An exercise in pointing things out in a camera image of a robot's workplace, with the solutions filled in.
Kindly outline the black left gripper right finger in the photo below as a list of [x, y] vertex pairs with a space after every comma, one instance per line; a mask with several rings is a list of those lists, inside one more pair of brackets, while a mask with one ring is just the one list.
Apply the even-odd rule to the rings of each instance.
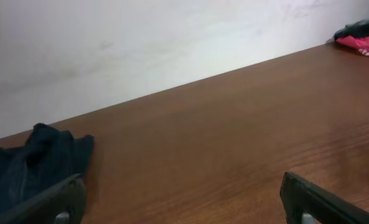
[[289, 224], [369, 224], [369, 213], [301, 176], [286, 172], [280, 198]]

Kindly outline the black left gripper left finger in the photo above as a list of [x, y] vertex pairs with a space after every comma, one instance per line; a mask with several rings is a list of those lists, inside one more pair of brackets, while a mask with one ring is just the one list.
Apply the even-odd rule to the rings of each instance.
[[83, 179], [75, 174], [0, 214], [0, 224], [80, 224], [86, 200]]

